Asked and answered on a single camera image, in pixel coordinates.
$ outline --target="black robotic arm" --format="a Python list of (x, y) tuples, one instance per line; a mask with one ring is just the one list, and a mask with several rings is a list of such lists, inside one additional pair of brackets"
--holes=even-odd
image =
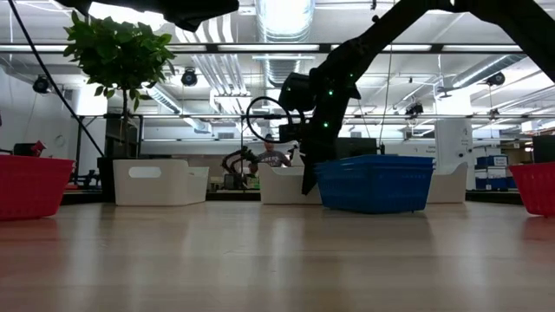
[(401, 0), (366, 32), (331, 51), (310, 74), (290, 74), (279, 97), (288, 110), (314, 114), (308, 125), (286, 125), (297, 132), (304, 154), (303, 194), (316, 184), (314, 164), (335, 158), (335, 140), (350, 98), (360, 99), (356, 81), (375, 57), (429, 10), (470, 12), (499, 25), (555, 81), (555, 22), (533, 0)]

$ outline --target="wall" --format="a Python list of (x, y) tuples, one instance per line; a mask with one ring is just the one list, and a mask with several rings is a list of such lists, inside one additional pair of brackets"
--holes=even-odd
[(37, 94), (25, 82), (0, 69), (0, 148), (11, 150), (16, 143), (42, 141), (43, 156), (75, 157), (70, 152), (71, 124), (68, 110), (55, 94)]

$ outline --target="man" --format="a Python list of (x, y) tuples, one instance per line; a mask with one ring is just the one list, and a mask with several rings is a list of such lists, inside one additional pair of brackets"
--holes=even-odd
[[(265, 137), (268, 140), (273, 140), (271, 134)], [(264, 142), (264, 148), (266, 151), (258, 155), (258, 162), (266, 163), (272, 167), (280, 167), (282, 165), (291, 166), (291, 162), (285, 157), (284, 153), (276, 151), (272, 143)], [(256, 173), (258, 171), (258, 165), (250, 164), (249, 168), (251, 173)]]

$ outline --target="wooden table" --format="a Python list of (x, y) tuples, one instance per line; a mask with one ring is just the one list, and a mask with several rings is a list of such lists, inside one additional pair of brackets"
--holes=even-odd
[(3, 312), (553, 311), (555, 219), (210, 202), (0, 223)]

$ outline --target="fluorescent light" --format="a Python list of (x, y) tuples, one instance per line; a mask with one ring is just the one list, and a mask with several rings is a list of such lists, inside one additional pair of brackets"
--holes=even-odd
[(307, 55), (253, 55), (252, 60), (254, 61), (304, 61), (304, 60), (314, 60), (316, 57)]
[(522, 49), (516, 44), (507, 45), (446, 45), (442, 51), (446, 52), (480, 52), (480, 51), (493, 51), (493, 52), (522, 52)]
[(109, 16), (117, 23), (133, 23), (138, 22), (149, 25), (153, 31), (159, 30), (162, 25), (167, 23), (164, 16), (160, 13), (145, 11), (144, 13), (138, 12), (131, 8), (121, 7), (117, 5), (110, 5), (104, 3), (92, 2), (88, 13), (96, 18), (104, 19)]
[(178, 119), (179, 115), (161, 115), (161, 114), (149, 114), (143, 115), (145, 119)]
[(393, 44), (393, 45), (388, 45), (387, 47), (385, 47), (384, 51), (388, 52), (391, 49), (393, 49), (393, 51), (429, 51), (432, 48), (431, 45), (429, 44)]
[(171, 52), (205, 52), (204, 44), (169, 44), (167, 49)]
[(202, 119), (240, 119), (241, 115), (237, 114), (213, 114), (213, 115), (201, 115), (201, 114), (193, 114), (191, 115), (193, 118), (202, 118)]
[(287, 43), (266, 43), (266, 44), (220, 44), (218, 50), (222, 52), (239, 51), (318, 51), (318, 44), (287, 44)]
[[(63, 52), (68, 46), (62, 45), (36, 45), (36, 50), (39, 52)], [(9, 52), (31, 52), (32, 49), (28, 44), (3, 44), (0, 45), (0, 51), (4, 53)]]
[(176, 139), (144, 139), (143, 142), (176, 142)]

